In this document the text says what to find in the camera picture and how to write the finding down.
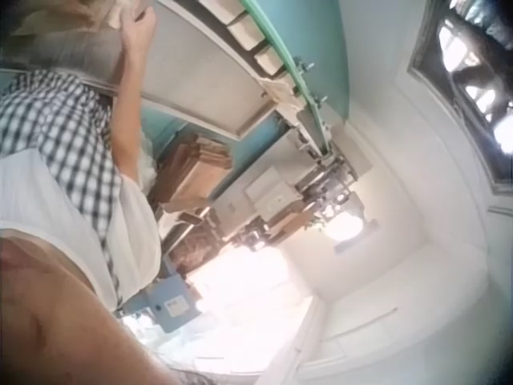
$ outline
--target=white sleeve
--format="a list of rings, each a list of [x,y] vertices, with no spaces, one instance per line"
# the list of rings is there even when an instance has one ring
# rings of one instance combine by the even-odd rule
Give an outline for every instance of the white sleeve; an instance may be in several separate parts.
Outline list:
[[[119,204],[107,242],[127,299],[155,279],[160,268],[160,238],[155,216],[140,187],[122,176]]]

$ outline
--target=plaid fabric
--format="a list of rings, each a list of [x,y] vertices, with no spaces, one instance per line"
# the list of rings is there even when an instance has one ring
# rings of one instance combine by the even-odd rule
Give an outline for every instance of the plaid fabric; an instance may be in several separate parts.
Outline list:
[[[38,70],[20,75],[2,93],[0,159],[37,148],[74,207],[98,234],[119,305],[119,279],[107,231],[121,179],[104,138],[111,109],[73,75]]]

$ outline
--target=green rail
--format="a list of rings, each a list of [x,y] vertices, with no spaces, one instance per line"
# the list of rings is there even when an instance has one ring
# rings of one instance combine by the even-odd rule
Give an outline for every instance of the green rail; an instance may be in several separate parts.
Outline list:
[[[285,42],[281,39],[280,35],[274,28],[271,21],[268,19],[265,12],[258,5],[256,0],[240,0],[244,8],[251,15],[255,23],[258,25],[264,36],[267,38],[268,42],[273,46],[275,51],[280,56],[281,61],[284,63],[287,71],[294,79],[294,83],[296,84],[297,89],[303,95],[308,105],[308,108],[312,112],[313,119],[315,121],[315,125],[317,126],[317,130],[321,133],[322,143],[320,144],[320,150],[323,155],[329,153],[329,141],[328,135],[326,131],[326,126],[323,123],[323,119],[321,117],[321,112],[319,111],[319,107],[317,106],[317,102],[310,92],[308,86],[306,85],[303,76],[299,73],[297,69],[296,62],[294,58],[289,52],[289,49],[285,45]]]

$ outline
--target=window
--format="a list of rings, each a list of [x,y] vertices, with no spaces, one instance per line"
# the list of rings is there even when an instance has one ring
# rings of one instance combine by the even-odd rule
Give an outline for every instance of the window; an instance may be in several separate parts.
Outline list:
[[[495,191],[513,193],[513,19],[500,2],[430,0],[410,71],[458,116]]]

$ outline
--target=person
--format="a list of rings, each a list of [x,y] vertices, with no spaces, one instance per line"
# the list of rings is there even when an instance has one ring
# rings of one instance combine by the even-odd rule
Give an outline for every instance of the person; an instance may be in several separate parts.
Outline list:
[[[79,78],[20,75],[0,100],[2,383],[211,383],[150,356],[111,312],[160,266],[141,193],[140,92],[156,27],[122,17],[113,111]]]

